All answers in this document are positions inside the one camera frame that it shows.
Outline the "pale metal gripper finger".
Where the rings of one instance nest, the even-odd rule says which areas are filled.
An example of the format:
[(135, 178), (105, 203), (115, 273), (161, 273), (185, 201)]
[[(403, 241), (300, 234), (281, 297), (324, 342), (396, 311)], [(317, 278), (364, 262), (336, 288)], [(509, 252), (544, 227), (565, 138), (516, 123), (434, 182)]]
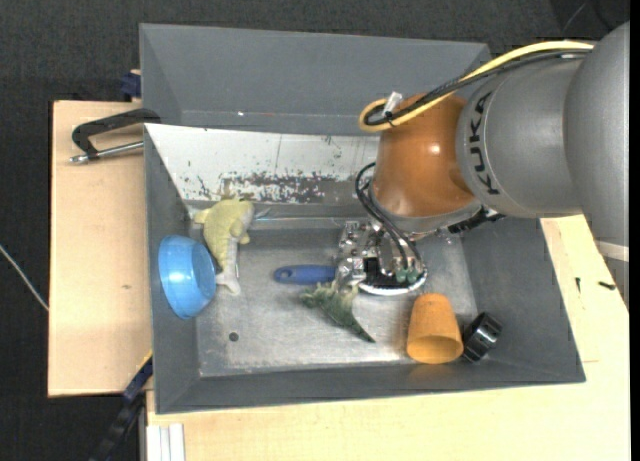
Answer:
[(347, 290), (358, 286), (366, 278), (364, 259), (349, 256), (338, 261), (334, 281), (339, 290)]
[(342, 255), (364, 255), (368, 239), (368, 225), (363, 221), (347, 221), (338, 242)]

